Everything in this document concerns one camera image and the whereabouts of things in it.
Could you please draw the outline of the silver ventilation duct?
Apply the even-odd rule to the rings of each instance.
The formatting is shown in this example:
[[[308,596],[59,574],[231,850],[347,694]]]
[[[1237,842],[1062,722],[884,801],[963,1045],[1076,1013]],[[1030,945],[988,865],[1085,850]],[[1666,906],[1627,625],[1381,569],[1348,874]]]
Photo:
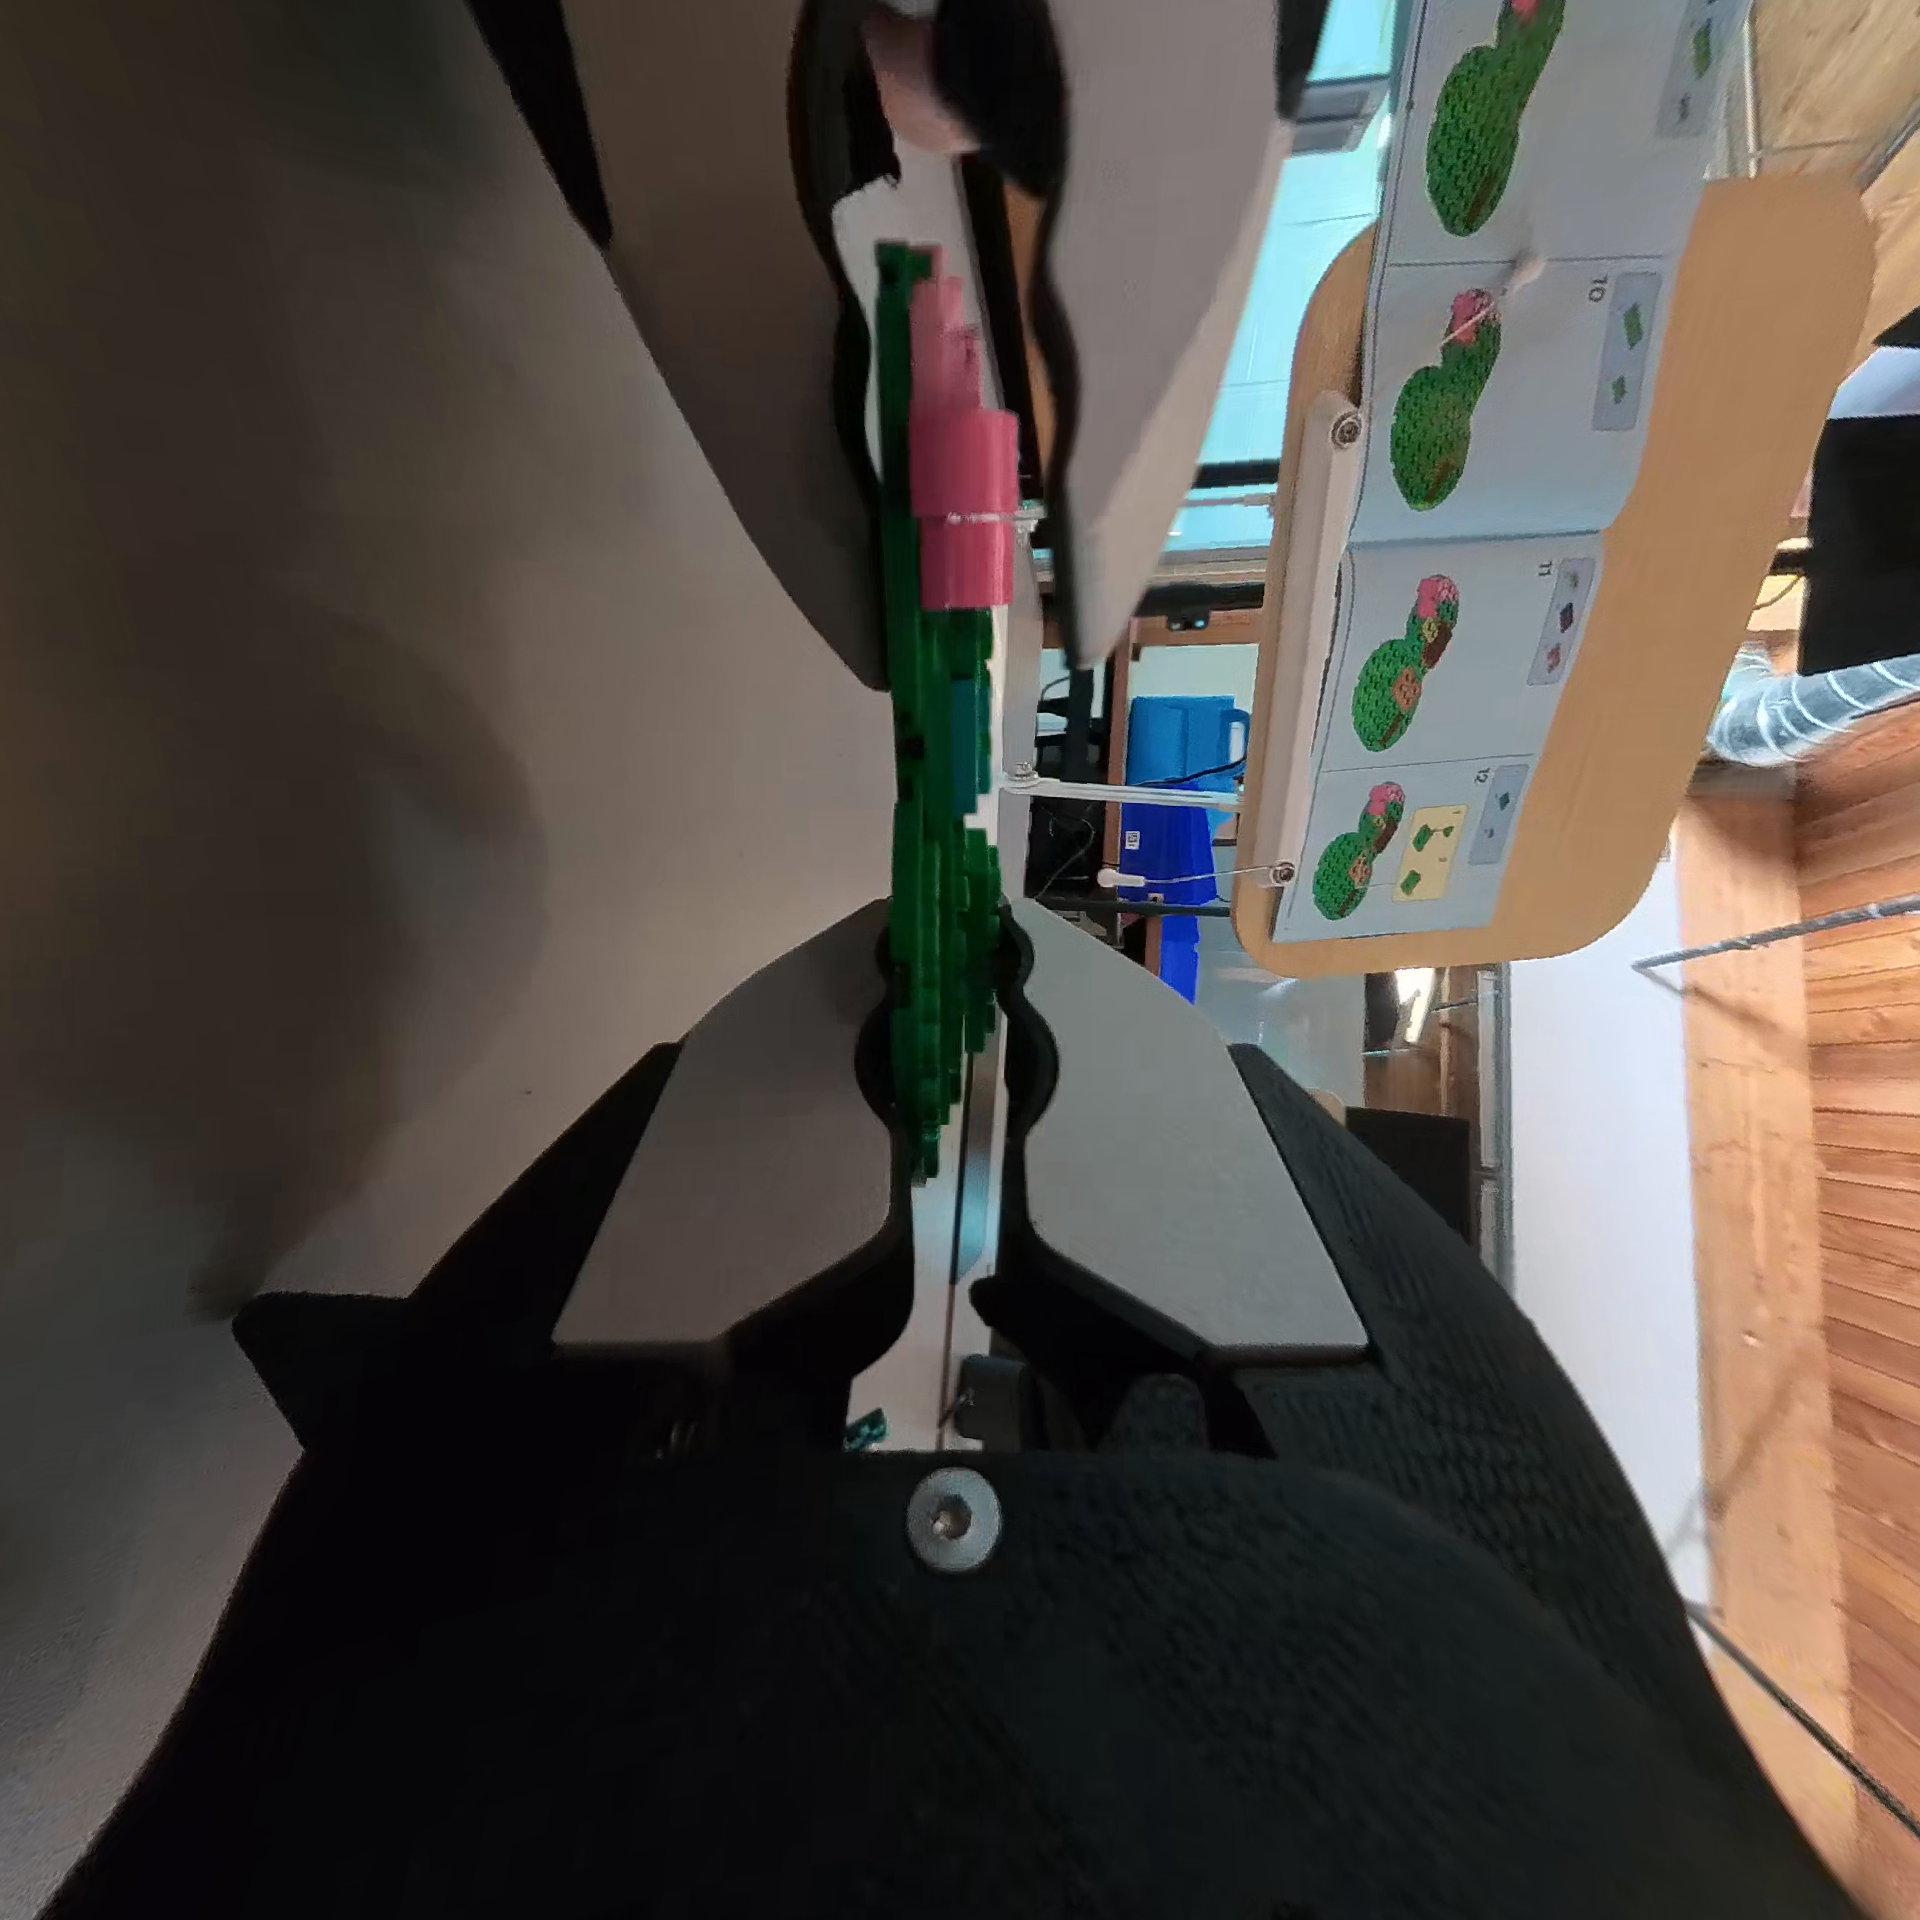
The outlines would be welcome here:
[[[1863,720],[1915,700],[1918,656],[1775,673],[1759,646],[1745,646],[1722,687],[1703,751],[1731,765],[1797,765]]]

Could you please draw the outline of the blue plastic bin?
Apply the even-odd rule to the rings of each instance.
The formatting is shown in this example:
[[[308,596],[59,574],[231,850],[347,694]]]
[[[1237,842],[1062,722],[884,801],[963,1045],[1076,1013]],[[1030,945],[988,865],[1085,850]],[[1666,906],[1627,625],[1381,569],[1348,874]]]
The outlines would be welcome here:
[[[1156,793],[1234,799],[1250,746],[1250,713],[1220,694],[1153,694],[1131,701],[1125,783]],[[1134,905],[1218,905],[1215,837],[1231,807],[1125,801],[1115,890]],[[1161,981],[1195,1001],[1202,925],[1195,912],[1161,913]]]

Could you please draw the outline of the black monitor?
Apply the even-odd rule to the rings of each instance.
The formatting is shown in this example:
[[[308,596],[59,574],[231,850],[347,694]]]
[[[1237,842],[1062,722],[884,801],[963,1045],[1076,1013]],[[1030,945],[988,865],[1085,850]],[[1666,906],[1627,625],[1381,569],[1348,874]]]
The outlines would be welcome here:
[[[1918,312],[1835,390],[1810,465],[1805,673],[1918,650]]]

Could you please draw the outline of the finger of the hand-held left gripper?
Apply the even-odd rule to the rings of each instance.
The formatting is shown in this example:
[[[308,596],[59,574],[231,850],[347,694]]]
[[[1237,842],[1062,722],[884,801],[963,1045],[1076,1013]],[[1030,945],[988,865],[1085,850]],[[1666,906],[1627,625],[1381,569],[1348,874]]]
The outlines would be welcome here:
[[[1201,463],[1299,109],[1299,7],[1046,5],[1062,162],[1030,325],[1054,428],[1051,605],[1106,660]]]
[[[852,679],[886,687],[873,330],[833,230],[894,140],[865,5],[574,7],[611,265],[748,538]]]

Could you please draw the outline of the white booklet clip bar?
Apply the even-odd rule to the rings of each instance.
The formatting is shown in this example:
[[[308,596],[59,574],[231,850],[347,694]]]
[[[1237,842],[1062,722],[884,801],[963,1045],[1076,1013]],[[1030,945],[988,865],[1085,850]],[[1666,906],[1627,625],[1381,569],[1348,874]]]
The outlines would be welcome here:
[[[1281,577],[1281,623],[1265,694],[1260,809],[1249,854],[1283,901],[1306,863],[1317,765],[1314,736],[1337,637],[1337,598],[1357,510],[1365,453],[1359,407],[1339,390],[1311,398],[1303,428]]]

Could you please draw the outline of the green and pink lego model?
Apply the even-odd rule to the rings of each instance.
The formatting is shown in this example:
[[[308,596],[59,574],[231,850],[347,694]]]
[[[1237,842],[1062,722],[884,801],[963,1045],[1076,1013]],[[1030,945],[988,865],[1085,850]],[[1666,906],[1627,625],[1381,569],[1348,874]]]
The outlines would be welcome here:
[[[1002,865],[996,615],[1018,586],[1018,417],[988,402],[967,285],[938,247],[878,242],[879,609],[897,742],[886,917],[894,1118],[935,1177],[969,1063],[993,1036]]]

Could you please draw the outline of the lego instruction booklet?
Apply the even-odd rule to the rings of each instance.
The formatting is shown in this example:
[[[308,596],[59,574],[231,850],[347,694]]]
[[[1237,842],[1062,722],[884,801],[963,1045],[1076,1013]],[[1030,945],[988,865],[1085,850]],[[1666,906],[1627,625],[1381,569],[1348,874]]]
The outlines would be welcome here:
[[[1492,919],[1642,472],[1748,12],[1413,8],[1278,943]]]

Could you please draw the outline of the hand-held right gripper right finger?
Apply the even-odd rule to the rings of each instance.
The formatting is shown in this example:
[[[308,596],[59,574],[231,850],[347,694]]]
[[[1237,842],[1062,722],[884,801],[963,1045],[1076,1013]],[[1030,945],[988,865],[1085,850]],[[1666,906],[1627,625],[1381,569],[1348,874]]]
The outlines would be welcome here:
[[[998,1340],[1044,1306],[1202,1365],[1348,1362],[1367,1333],[1228,1041],[1187,998],[1046,912],[1006,906]]]

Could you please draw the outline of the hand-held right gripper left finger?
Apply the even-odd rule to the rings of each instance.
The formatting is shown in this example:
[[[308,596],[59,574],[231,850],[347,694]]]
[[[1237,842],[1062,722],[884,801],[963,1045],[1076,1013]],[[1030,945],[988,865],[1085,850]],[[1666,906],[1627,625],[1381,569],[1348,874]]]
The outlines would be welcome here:
[[[875,1286],[914,1301],[903,1150],[858,1076],[890,906],[781,952],[683,1038],[559,1309],[559,1353],[726,1353]]]

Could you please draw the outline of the white stand rod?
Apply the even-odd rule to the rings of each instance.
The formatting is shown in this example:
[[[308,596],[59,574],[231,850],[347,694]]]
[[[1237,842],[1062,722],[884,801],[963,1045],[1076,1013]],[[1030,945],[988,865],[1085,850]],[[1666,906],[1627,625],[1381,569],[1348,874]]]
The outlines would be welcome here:
[[[1021,799],[1054,799],[1054,801],[1085,801],[1113,807],[1166,807],[1166,809],[1204,809],[1223,812],[1228,815],[1241,813],[1241,791],[1218,789],[1194,781],[1164,783],[1115,783],[1115,781],[1070,781],[1038,775],[1021,764],[1013,772],[996,772],[995,791]]]

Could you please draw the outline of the person's left hand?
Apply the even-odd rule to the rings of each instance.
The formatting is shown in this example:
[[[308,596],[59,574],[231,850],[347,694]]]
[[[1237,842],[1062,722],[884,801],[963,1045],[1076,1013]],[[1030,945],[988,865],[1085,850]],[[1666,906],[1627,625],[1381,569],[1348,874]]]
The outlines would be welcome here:
[[[862,22],[862,38],[882,117],[903,144],[941,158],[978,152],[972,124],[939,89],[931,16],[878,5]]]

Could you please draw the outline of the wooden booklet stand board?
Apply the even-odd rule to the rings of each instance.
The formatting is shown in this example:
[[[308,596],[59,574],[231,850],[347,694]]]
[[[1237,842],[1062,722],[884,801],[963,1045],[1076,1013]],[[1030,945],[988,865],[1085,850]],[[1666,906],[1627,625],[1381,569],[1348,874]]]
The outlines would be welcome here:
[[[1265,584],[1255,754],[1238,804],[1231,928],[1275,976],[1357,976],[1555,958],[1642,901],[1863,336],[1877,239],[1835,175],[1710,182],[1678,263],[1675,317],[1637,481],[1612,525],[1566,538],[1379,544],[1386,601],[1342,560],[1307,582],[1307,463],[1333,468],[1333,415],[1359,382],[1354,239],[1317,288],[1299,365],[1321,390],[1286,430],[1278,558]],[[1397,640],[1420,581],[1467,596],[1415,758],[1314,772],[1354,736],[1339,662],[1307,662],[1333,602]]]

